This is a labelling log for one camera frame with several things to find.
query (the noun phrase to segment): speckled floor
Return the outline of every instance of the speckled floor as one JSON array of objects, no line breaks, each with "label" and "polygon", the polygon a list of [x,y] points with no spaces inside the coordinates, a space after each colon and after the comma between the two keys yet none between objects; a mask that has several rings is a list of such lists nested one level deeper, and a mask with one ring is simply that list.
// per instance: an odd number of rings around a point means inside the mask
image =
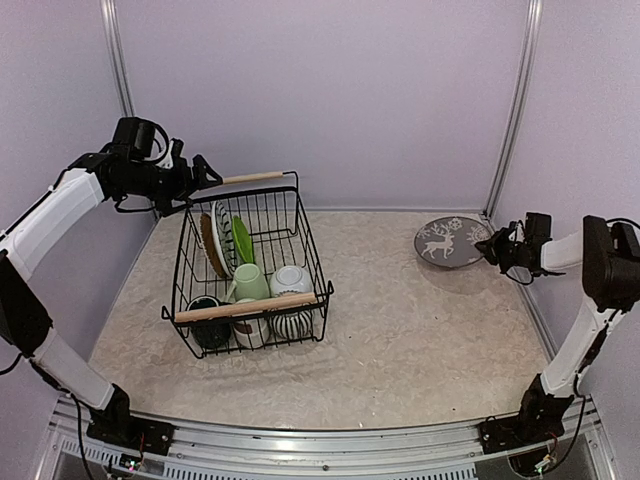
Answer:
[{"label": "speckled floor", "polygon": [[546,361],[510,281],[479,262],[430,267],[413,238],[432,213],[308,212],[334,282],[324,342],[197,360],[160,309],[181,215],[162,220],[91,364],[132,408],[256,427],[425,425],[517,410]]}]

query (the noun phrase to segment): plate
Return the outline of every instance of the plate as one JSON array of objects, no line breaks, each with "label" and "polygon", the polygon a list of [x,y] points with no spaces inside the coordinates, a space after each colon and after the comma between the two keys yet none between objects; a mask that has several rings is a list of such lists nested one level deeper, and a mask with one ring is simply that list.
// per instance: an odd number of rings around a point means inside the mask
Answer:
[{"label": "plate", "polygon": [[238,252],[244,263],[255,263],[253,261],[253,242],[251,241],[247,227],[240,217],[233,217],[231,223],[236,252]]},{"label": "plate", "polygon": [[482,258],[474,246],[490,237],[480,222],[465,217],[444,217],[427,223],[413,241],[418,255],[427,262],[446,268],[471,265]]},{"label": "plate", "polygon": [[202,237],[202,243],[204,244],[204,251],[209,258],[209,262],[213,267],[213,270],[220,278],[227,276],[227,272],[222,266],[218,251],[216,249],[216,242],[213,239],[213,222],[211,216],[208,213],[200,215],[200,236]]},{"label": "plate", "polygon": [[233,243],[233,232],[231,228],[231,215],[222,202],[213,202],[211,205],[211,217],[215,219],[213,230],[213,240],[216,245],[216,252],[222,268],[228,277],[233,277],[236,271],[236,247]]}]

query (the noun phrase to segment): white plate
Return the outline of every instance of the white plate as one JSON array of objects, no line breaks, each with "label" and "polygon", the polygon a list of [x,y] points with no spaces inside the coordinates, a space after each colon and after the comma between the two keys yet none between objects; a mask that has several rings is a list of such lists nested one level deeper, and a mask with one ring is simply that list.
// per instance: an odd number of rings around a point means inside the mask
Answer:
[{"label": "white plate", "polygon": [[216,245],[218,258],[224,273],[229,278],[232,278],[236,271],[236,246],[233,243],[231,215],[229,215],[222,202],[213,202],[211,205],[211,218],[213,219],[211,225],[213,241]]}]

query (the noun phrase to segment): white wall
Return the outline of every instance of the white wall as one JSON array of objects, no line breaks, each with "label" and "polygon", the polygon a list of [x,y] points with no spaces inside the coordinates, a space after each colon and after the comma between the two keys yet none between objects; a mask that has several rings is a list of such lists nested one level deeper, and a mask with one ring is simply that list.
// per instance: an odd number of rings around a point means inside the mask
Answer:
[{"label": "white wall", "polygon": [[[587,214],[640,219],[640,4],[546,0],[536,64],[496,224],[553,215],[553,236]],[[531,288],[558,344],[575,318],[580,272]],[[607,340],[589,373],[623,471],[640,471],[640,315]]]},{"label": "white wall", "polygon": [[[0,15],[0,228],[58,173],[98,151],[120,116],[99,2],[11,0]],[[151,226],[104,204],[49,253],[30,284],[63,337],[88,357]],[[0,340],[0,368],[17,350]],[[0,379],[0,478],[27,478],[56,392],[21,364]]]},{"label": "white wall", "polygon": [[128,0],[118,16],[136,112],[223,175],[297,169],[314,207],[480,210],[527,4]]}]

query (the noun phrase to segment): dish rack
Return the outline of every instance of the dish rack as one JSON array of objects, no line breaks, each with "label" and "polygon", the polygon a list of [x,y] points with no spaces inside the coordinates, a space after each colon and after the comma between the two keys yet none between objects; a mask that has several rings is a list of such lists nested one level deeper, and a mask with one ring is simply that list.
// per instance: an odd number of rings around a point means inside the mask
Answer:
[{"label": "dish rack", "polygon": [[[325,280],[322,272],[318,250],[299,194],[298,174],[284,172],[282,176],[293,180],[293,184],[202,197],[195,199],[185,210],[176,256],[171,306],[162,307],[162,318],[171,320],[197,358],[234,351],[279,348],[308,341],[320,342],[324,339],[329,299],[334,293],[333,284]],[[255,263],[267,281],[285,265],[297,265],[308,271],[313,283],[313,303],[206,320],[176,319],[176,315],[186,311],[189,304],[198,298],[213,296],[222,300],[231,285],[232,278],[221,278],[213,269],[199,231],[200,215],[211,214],[214,202],[222,202],[232,216],[242,219],[253,241]],[[241,264],[236,252],[233,263]],[[288,318],[295,318],[296,315],[302,315],[305,319],[311,317],[310,328],[306,332],[300,332],[302,336],[297,338],[280,337],[272,331],[272,321],[282,315]],[[236,328],[237,325],[246,328],[250,320],[267,322],[269,331],[266,335],[269,337],[263,338],[261,333],[260,341],[255,345],[250,343],[245,346],[238,341]],[[201,343],[205,342],[198,342],[194,338],[194,329],[227,328],[225,325],[231,327],[231,336],[221,345],[202,346]]]}]

